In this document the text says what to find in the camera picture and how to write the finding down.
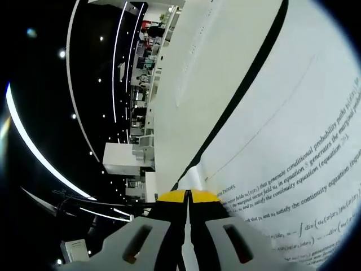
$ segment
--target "curved light strip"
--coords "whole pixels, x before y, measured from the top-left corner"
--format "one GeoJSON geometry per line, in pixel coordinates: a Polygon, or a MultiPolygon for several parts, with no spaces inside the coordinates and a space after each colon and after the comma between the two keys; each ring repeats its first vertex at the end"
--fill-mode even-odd
{"type": "Polygon", "coordinates": [[[128,134],[128,129],[126,130],[126,140],[127,140],[128,144],[129,144],[129,134],[128,134]]]}
{"type": "Polygon", "coordinates": [[[120,24],[121,24],[122,19],[123,19],[123,15],[124,15],[124,11],[125,11],[125,8],[126,8],[126,4],[128,4],[128,2],[125,2],[124,7],[123,7],[123,11],[122,11],[122,15],[120,15],[120,20],[119,20],[118,30],[117,30],[117,34],[116,34],[116,36],[115,36],[114,53],[113,53],[112,95],[113,95],[114,123],[117,123],[117,117],[116,117],[116,115],[115,115],[115,102],[114,102],[114,69],[115,69],[115,52],[116,52],[116,49],[117,49],[117,42],[118,42],[118,35],[119,35],[120,24]]]}
{"type": "Polygon", "coordinates": [[[45,157],[40,153],[40,151],[36,148],[35,144],[32,142],[30,137],[28,136],[27,131],[25,130],[23,124],[21,123],[21,120],[19,118],[19,115],[17,114],[16,107],[14,104],[14,100],[11,95],[11,88],[10,84],[7,87],[6,91],[6,102],[7,106],[9,108],[12,121],[15,124],[15,127],[17,128],[17,131],[19,132],[21,138],[24,140],[25,144],[28,146],[30,151],[33,153],[33,155],[39,160],[40,163],[43,164],[43,166],[51,172],[60,182],[68,186],[70,189],[75,191],[76,193],[84,196],[85,198],[88,198],[90,200],[96,200],[95,198],[91,197],[89,194],[85,193],[83,190],[72,184],[70,181],[68,181],[63,175],[61,175],[49,162],[45,159],[45,157]]]}
{"type": "Polygon", "coordinates": [[[129,66],[130,66],[131,49],[133,48],[134,36],[135,36],[135,32],[137,31],[138,22],[139,22],[139,18],[140,18],[140,16],[141,16],[141,14],[142,14],[143,7],[144,7],[144,3],[142,4],[142,7],[140,8],[140,11],[139,11],[139,14],[138,14],[138,18],[137,18],[137,23],[135,24],[135,27],[134,27],[133,37],[131,38],[130,50],[129,50],[129,57],[128,57],[128,65],[127,65],[127,67],[126,67],[125,93],[128,92],[128,73],[129,73],[129,66]]]}
{"type": "Polygon", "coordinates": [[[73,107],[74,107],[74,112],[76,115],[76,118],[79,122],[79,126],[81,129],[81,132],[84,135],[84,138],[86,140],[86,142],[88,143],[88,146],[90,148],[90,150],[93,152],[94,157],[96,158],[96,160],[98,161],[98,163],[100,162],[99,158],[97,157],[97,155],[95,154],[95,151],[93,149],[93,147],[90,144],[90,141],[88,139],[88,137],[86,136],[85,130],[83,125],[81,124],[81,120],[80,120],[80,115],[78,112],[78,108],[77,108],[77,104],[75,103],[75,98],[74,98],[74,91],[73,91],[73,86],[72,86],[72,79],[70,76],[70,36],[71,36],[71,31],[72,31],[72,27],[73,27],[73,21],[74,21],[74,16],[75,16],[75,12],[77,10],[78,4],[79,4],[80,0],[77,0],[77,2],[74,5],[73,8],[73,12],[72,12],[72,16],[70,17],[70,22],[69,22],[69,27],[68,27],[68,35],[67,35],[67,47],[66,47],[66,51],[65,51],[65,60],[67,62],[67,77],[68,77],[68,85],[69,85],[69,90],[70,90],[70,96],[72,98],[72,103],[73,103],[73,107]]]}
{"type": "Polygon", "coordinates": [[[103,216],[103,217],[106,217],[106,218],[110,218],[110,219],[114,219],[114,220],[119,220],[119,221],[124,221],[124,222],[130,222],[129,219],[124,219],[124,218],[119,218],[119,217],[112,217],[112,216],[106,216],[106,215],[103,215],[101,213],[96,213],[96,212],[93,212],[93,211],[89,211],[87,209],[84,209],[82,207],[80,207],[81,210],[85,211],[85,212],[88,212],[88,213],[92,213],[93,215],[97,215],[97,216],[103,216]]]}
{"type": "Polygon", "coordinates": [[[125,215],[125,216],[130,216],[130,214],[125,213],[125,212],[123,212],[123,211],[120,211],[120,210],[118,210],[117,208],[113,208],[113,210],[116,211],[117,213],[121,213],[121,214],[123,214],[123,215],[125,215]]]}

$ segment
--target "white paper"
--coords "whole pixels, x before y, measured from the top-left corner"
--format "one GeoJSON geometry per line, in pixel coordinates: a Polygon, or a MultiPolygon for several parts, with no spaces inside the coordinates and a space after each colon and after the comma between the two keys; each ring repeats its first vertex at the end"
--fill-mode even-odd
{"type": "Polygon", "coordinates": [[[202,155],[208,190],[289,261],[322,264],[358,209],[360,74],[332,18],[290,0],[271,54],[202,155]]]}

